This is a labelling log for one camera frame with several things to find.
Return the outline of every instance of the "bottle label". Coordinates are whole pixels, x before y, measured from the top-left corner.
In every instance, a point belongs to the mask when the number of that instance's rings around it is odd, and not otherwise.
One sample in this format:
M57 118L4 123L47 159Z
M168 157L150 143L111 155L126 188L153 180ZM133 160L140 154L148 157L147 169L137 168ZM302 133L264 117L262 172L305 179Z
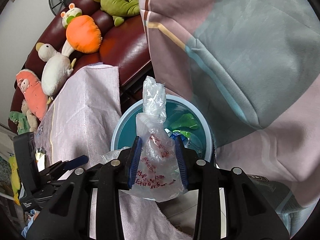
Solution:
M183 134L179 133L179 132L173 132L171 135L170 135L170 138L172 138L173 140L176 139L177 136L180 136L181 139L182 139L182 142L185 142L185 141L188 141L188 138L185 137Z
M187 137L188 139L190 139L190 137L191 137L191 133L187 132L187 131L173 130L172 132L179 132L179 133L183 134L185 137Z

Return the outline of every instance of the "floor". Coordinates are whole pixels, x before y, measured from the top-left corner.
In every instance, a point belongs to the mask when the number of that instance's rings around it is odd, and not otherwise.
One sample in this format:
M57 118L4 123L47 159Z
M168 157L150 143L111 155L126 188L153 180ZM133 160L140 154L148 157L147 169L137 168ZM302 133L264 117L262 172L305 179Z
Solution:
M221 214L220 238L224 238L227 236L226 203L223 188L220 188L219 192ZM198 191L193 190L165 203L158 203L158 206L173 226L192 236L196 222L197 201Z
M10 176L11 176L10 164L0 156L0 181L3 181L8 186L10 186L11 185Z

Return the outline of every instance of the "plastic bottle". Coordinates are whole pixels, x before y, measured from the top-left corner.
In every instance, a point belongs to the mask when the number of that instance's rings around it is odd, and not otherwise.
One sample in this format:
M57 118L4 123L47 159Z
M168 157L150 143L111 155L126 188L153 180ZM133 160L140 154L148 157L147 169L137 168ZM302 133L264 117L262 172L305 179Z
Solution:
M179 131L179 130L174 130L173 132L171 132L167 128L165 128L164 130L166 131L168 136L170 138L172 138L173 140L175 140L175 138L177 136L181 136L181 139L182 139L182 142L183 142L183 145L185 146L185 148L195 150L197 155L199 157L202 157L203 150L202 150L201 142L200 142L199 138L197 136L195 136L193 133L186 132L186 131Z

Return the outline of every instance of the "clear plastic bag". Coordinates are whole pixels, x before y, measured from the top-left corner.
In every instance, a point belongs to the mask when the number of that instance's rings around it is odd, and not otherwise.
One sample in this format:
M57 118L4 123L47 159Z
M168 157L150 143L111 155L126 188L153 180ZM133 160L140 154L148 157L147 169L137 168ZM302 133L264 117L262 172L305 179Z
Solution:
M136 116L142 152L135 184L126 192L157 202L175 198L183 192L175 143L163 127L165 104L164 85L147 77L143 83L143 113Z
M121 148L119 150L114 150L114 151L110 151L108 153L105 153L104 155L101 156L101 158L102 158L101 163L102 164L106 164L106 163L112 161L113 159L117 159L119 154L120 154L120 152L122 150L128 149L128 148L130 148L130 147L125 146L125 147L123 147L123 148Z

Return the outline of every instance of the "white wall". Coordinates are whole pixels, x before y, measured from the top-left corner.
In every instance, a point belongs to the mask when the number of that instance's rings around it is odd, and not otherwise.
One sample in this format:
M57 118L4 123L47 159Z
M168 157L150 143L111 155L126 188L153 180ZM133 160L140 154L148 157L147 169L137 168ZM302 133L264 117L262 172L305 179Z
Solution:
M9 1L0 15L0 123L5 126L15 76L53 18L48 0Z

